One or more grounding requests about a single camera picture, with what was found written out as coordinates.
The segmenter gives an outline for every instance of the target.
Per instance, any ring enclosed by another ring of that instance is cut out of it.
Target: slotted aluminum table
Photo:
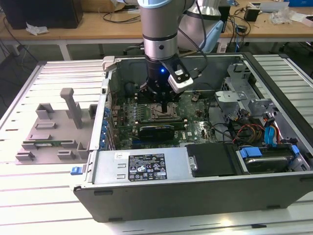
[[[277,55],[256,56],[256,59],[313,124],[313,88],[303,71],[289,59]],[[97,103],[103,78],[101,60],[38,65],[3,116],[0,122],[1,235],[313,234],[313,193],[287,209],[101,224],[93,220],[71,191],[74,184],[83,181],[83,176],[71,176],[70,170],[82,164],[14,165],[15,154],[37,118],[35,110],[39,103],[49,102],[55,110],[65,109],[59,93],[64,87],[72,87],[75,101],[81,108],[88,108]],[[263,227],[252,228],[253,224]]]

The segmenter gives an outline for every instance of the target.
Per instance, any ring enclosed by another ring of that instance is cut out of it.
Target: motherboard
[[[115,149],[183,147],[191,143],[217,142],[206,117],[207,99],[185,93],[179,103],[145,103],[138,97],[117,97],[112,102]]]

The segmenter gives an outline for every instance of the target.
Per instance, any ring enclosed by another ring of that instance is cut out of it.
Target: black plastic cover
[[[187,145],[189,157],[196,159],[194,177],[242,175],[233,144],[203,143]]]

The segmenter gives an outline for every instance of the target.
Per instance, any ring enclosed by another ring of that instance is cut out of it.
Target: gray floor
[[[123,55],[123,50],[130,45],[104,45],[105,55]],[[280,43],[274,53],[280,53]],[[250,43],[244,47],[243,51],[250,51],[252,54],[268,54],[272,44],[270,43]],[[30,46],[29,51],[39,61],[58,61],[62,60],[61,52],[58,46]],[[74,60],[102,59],[98,45],[71,45],[70,52]],[[36,62],[22,48],[20,56],[9,56],[0,65],[0,117],[5,113],[7,106],[11,104],[22,85],[28,79],[32,69],[35,68]],[[141,54],[140,50],[134,50],[129,54]],[[302,47],[299,43],[290,43],[285,47],[287,54],[301,69],[307,74],[313,71],[313,56],[309,54],[308,49]]]

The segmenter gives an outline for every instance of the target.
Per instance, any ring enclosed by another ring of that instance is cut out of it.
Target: table leg
[[[217,47],[217,53],[226,53],[227,45],[228,45],[228,40],[224,40],[222,38]]]
[[[273,43],[272,48],[270,49],[269,53],[275,53],[277,45],[278,43]]]
[[[68,45],[65,42],[62,42],[59,44],[59,47],[60,47],[61,53],[63,55],[63,59],[64,60],[72,60],[72,57],[71,57],[69,50],[68,50]]]
[[[16,45],[6,45],[8,50],[14,55],[14,56],[19,56],[20,52],[18,50],[18,47]]]
[[[99,46],[100,56],[104,56],[103,44],[98,44],[98,46]]]

